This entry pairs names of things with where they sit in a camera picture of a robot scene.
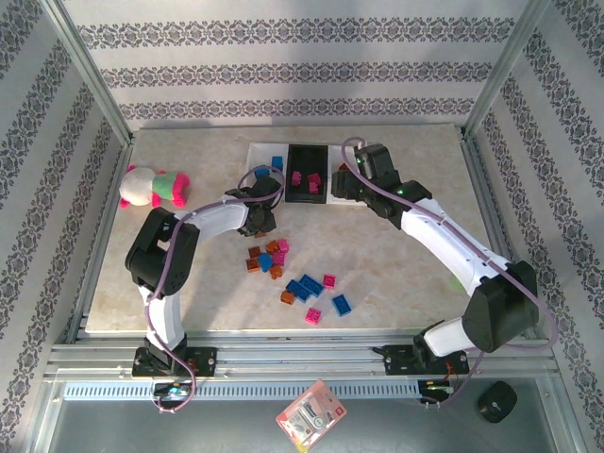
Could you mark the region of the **white plastic bin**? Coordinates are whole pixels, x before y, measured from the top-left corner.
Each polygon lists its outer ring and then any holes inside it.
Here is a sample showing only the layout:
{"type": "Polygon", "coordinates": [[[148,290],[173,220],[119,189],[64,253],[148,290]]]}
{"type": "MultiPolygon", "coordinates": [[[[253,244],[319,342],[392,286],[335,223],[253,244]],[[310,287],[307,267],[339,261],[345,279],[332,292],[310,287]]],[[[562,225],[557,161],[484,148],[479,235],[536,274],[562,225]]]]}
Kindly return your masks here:
{"type": "Polygon", "coordinates": [[[344,164],[341,147],[339,145],[329,145],[327,147],[327,205],[350,206],[350,207],[365,207],[366,204],[362,201],[349,200],[339,198],[331,193],[334,174],[337,173],[340,167],[344,164]]]}
{"type": "Polygon", "coordinates": [[[254,172],[257,167],[268,168],[270,170],[269,177],[273,178],[283,187],[286,187],[287,182],[287,160],[288,160],[289,145],[286,143],[251,143],[248,146],[246,158],[246,172],[249,174],[243,180],[243,186],[251,187],[256,183],[257,179],[254,172]],[[283,171],[280,172],[277,168],[271,165],[272,156],[283,157],[283,171]]]}

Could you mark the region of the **black plastic bin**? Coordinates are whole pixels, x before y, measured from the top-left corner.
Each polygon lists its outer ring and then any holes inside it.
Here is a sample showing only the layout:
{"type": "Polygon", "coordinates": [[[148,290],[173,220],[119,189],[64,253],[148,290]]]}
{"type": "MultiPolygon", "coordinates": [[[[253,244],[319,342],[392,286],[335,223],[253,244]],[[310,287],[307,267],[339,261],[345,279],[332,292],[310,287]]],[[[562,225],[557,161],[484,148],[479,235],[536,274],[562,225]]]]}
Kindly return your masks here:
{"type": "Polygon", "coordinates": [[[287,160],[287,182],[285,201],[288,203],[326,204],[327,201],[327,146],[311,144],[290,144],[287,160]],[[302,174],[301,184],[294,187],[291,184],[293,171],[302,174]],[[319,193],[312,194],[309,190],[308,175],[318,174],[321,178],[319,193]]]}

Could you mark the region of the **white pink green plush toy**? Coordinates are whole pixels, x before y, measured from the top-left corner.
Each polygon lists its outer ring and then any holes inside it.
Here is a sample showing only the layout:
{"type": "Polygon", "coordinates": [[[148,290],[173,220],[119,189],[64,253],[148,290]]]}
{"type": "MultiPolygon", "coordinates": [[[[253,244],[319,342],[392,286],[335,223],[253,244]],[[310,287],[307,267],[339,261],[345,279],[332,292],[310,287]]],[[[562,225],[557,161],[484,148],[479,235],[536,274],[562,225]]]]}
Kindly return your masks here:
{"type": "Polygon", "coordinates": [[[189,185],[190,179],[183,173],[155,172],[149,167],[130,165],[119,187],[119,208],[146,205],[158,208],[165,200],[176,208],[184,208],[189,185]]]}

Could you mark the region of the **pink blister pack card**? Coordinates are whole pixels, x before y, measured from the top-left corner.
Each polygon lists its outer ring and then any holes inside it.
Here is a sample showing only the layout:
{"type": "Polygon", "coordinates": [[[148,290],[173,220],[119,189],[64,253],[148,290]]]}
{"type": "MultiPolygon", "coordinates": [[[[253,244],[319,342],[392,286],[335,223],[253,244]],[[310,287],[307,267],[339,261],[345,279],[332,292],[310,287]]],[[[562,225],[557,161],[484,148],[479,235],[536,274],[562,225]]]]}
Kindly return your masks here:
{"type": "Polygon", "coordinates": [[[276,417],[276,422],[298,453],[309,453],[346,414],[335,393],[318,379],[276,417]]]}

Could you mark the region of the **black rounded square device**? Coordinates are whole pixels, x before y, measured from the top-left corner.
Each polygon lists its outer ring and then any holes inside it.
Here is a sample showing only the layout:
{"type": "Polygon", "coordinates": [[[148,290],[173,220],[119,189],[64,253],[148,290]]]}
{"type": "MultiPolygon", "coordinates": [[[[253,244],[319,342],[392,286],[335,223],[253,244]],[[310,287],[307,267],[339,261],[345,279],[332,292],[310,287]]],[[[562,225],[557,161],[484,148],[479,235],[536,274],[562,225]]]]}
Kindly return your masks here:
{"type": "Polygon", "coordinates": [[[518,397],[513,387],[502,380],[496,381],[478,398],[478,413],[487,422],[497,424],[514,409],[518,397]]]}

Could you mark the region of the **aluminium side rail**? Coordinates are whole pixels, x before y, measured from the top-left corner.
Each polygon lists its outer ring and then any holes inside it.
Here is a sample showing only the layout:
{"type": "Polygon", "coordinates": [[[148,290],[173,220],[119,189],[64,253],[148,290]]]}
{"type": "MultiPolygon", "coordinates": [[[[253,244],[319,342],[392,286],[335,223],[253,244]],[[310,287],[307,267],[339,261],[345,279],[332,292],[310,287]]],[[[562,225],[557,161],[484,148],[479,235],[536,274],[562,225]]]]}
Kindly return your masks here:
{"type": "MultiPolygon", "coordinates": [[[[477,147],[470,141],[461,140],[461,151],[475,191],[480,214],[485,225],[488,248],[507,261],[503,269],[510,271],[537,292],[535,271],[524,262],[513,262],[513,248],[509,245],[505,222],[493,193],[488,172],[483,168],[477,147]]],[[[479,315],[492,331],[495,344],[515,344],[521,340],[536,340],[542,335],[539,329],[539,308],[534,305],[504,277],[487,281],[487,288],[478,293],[478,302],[470,303],[470,313],[479,315]]]]}
{"type": "Polygon", "coordinates": [[[117,206],[119,204],[119,184],[122,176],[126,173],[126,167],[130,163],[131,154],[134,148],[135,138],[131,137],[120,152],[119,159],[116,160],[113,167],[113,173],[108,186],[105,203],[100,212],[100,217],[96,225],[96,231],[92,248],[83,277],[81,278],[79,289],[76,292],[75,303],[70,311],[66,327],[59,336],[59,344],[73,344],[78,338],[80,323],[87,316],[92,305],[95,289],[100,276],[103,259],[109,243],[109,235],[115,219],[117,206]]]}

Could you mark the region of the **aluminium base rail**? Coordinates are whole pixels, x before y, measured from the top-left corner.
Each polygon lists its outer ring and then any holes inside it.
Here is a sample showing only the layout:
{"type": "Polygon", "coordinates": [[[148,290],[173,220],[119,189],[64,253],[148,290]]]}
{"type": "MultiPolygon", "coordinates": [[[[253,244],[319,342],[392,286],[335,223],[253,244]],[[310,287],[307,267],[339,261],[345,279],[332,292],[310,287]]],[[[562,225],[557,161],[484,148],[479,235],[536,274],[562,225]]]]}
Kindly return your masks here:
{"type": "MultiPolygon", "coordinates": [[[[375,348],[410,344],[409,329],[300,329],[195,332],[192,346],[217,350],[215,377],[235,381],[295,381],[386,378],[375,348]]],[[[72,344],[52,347],[46,380],[129,379],[136,349],[133,335],[82,334],[72,344]]],[[[519,339],[481,357],[471,351],[478,378],[557,378],[561,368],[542,340],[519,339]]]]}

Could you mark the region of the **aluminium frame post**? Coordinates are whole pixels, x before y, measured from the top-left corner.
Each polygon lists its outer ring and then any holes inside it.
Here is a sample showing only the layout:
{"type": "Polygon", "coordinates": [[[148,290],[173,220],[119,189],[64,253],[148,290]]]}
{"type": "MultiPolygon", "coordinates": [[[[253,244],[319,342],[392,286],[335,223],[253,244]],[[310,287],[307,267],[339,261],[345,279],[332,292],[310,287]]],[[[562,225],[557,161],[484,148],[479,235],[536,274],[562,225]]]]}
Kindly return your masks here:
{"type": "Polygon", "coordinates": [[[520,14],[510,37],[497,58],[493,70],[487,77],[486,83],[480,91],[478,98],[468,119],[461,128],[461,134],[465,141],[469,141],[479,129],[483,118],[498,96],[499,90],[509,76],[512,68],[521,55],[534,29],[541,21],[551,0],[528,0],[524,10],[520,14]]]}
{"type": "Polygon", "coordinates": [[[109,121],[112,130],[116,133],[119,142],[126,145],[131,144],[133,133],[62,0],[38,0],[38,2],[56,29],[60,40],[109,121]]]}

